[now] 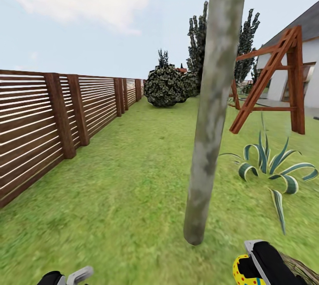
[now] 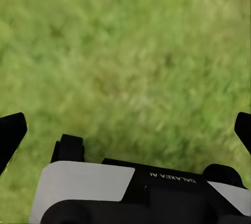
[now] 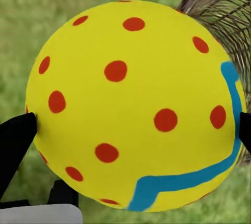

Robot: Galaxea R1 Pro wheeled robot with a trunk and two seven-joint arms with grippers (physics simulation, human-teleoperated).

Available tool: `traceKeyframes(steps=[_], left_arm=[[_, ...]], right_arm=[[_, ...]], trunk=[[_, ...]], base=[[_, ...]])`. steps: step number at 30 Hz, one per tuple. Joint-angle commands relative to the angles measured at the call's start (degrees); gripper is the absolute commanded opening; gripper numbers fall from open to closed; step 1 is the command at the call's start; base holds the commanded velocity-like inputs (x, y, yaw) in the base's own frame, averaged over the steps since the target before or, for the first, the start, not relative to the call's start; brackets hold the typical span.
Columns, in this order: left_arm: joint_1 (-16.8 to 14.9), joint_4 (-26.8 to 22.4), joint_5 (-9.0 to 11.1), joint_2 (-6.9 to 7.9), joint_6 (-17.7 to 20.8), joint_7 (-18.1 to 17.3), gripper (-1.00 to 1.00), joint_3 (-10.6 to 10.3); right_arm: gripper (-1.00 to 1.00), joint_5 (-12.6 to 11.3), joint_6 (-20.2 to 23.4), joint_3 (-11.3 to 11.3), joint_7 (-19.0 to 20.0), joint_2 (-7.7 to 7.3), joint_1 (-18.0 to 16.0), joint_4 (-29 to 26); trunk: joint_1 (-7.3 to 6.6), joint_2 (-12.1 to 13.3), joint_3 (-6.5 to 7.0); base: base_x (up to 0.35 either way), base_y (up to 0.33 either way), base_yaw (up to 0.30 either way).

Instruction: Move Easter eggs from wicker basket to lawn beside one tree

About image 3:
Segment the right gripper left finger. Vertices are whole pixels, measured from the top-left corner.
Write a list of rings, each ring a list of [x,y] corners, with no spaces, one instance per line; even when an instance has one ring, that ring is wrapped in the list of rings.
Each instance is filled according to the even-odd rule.
[[[0,125],[0,200],[37,133],[33,112]]]

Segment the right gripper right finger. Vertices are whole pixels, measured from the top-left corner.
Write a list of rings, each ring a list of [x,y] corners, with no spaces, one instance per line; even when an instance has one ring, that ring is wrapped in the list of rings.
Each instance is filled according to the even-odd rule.
[[[241,112],[240,118],[239,138],[244,145],[244,149],[251,154],[251,114]]]

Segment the easter egg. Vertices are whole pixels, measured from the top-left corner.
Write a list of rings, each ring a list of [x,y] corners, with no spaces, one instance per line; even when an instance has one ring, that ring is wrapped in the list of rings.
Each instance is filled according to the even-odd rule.
[[[61,26],[26,89],[48,167],[101,204],[155,212],[217,188],[244,145],[246,96],[225,47],[166,5],[116,1]]]

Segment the wicker basket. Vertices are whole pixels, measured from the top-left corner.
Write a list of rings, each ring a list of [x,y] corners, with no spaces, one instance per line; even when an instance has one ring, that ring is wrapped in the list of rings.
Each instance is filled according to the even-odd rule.
[[[229,1],[239,7],[224,5],[221,1]],[[243,2],[244,5],[241,6],[233,0],[182,0],[177,6],[177,10],[185,13],[202,25],[205,25],[206,29],[213,30],[212,33],[225,47],[228,55],[231,57],[238,75],[240,76],[240,73],[243,73],[243,79],[244,82],[246,82],[246,91],[244,91],[244,95],[248,98],[249,94],[251,94],[251,46],[248,44],[246,39],[247,35],[244,33],[244,30],[248,31],[251,41],[251,20],[244,12],[247,12],[251,16],[251,10],[245,8],[246,6],[251,7],[251,0],[239,1]],[[233,11],[227,13],[216,7],[230,7]],[[232,15],[240,10],[250,23],[245,22],[240,15],[240,18]],[[205,15],[204,13],[210,13],[212,15]],[[213,18],[215,18],[215,20]],[[237,22],[246,26],[246,28],[241,29]],[[243,33],[245,39],[241,36],[240,32]],[[250,71],[247,66],[246,55],[250,64]],[[250,91],[248,91],[248,73],[250,73]],[[251,114],[251,99],[247,106],[247,113]],[[235,167],[243,168],[250,164],[251,154],[244,149],[240,153]]]

